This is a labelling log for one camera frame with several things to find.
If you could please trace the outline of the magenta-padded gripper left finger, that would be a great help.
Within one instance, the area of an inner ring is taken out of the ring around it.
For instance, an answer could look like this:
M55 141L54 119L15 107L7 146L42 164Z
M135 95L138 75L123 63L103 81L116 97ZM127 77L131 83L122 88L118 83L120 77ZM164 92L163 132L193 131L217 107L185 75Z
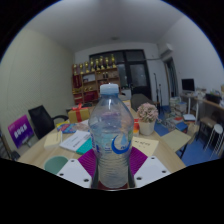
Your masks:
M79 159L70 159L57 175L83 188L90 188L96 171L96 157L89 150Z

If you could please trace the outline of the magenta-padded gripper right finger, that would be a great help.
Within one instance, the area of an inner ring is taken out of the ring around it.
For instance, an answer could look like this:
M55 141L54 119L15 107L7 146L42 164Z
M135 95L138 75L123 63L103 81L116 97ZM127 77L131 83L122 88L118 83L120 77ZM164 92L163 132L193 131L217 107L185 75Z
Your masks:
M170 175L169 170L156 156L147 157L133 147L129 157L130 171L136 188L143 187Z

